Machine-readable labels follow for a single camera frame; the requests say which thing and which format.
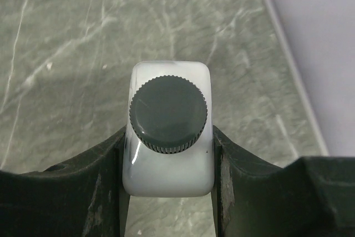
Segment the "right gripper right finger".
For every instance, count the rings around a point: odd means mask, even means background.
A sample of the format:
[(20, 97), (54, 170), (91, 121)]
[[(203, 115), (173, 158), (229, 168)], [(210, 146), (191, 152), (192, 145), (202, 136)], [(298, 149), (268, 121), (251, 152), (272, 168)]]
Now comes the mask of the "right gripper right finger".
[(214, 129), (217, 236), (353, 236), (354, 159), (301, 157), (284, 168)]

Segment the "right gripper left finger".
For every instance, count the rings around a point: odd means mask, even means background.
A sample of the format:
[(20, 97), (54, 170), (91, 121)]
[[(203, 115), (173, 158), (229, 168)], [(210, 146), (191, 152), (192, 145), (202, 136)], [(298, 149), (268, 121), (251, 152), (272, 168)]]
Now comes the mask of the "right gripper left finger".
[(124, 236), (125, 129), (42, 172), (1, 172), (2, 236)]

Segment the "white square bottle black cap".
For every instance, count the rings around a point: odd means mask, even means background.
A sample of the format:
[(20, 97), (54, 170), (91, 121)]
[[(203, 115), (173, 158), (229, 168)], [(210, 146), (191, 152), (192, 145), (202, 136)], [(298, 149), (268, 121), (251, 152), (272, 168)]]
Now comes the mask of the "white square bottle black cap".
[(122, 170), (132, 196), (199, 197), (214, 184), (211, 79), (200, 62), (134, 66)]

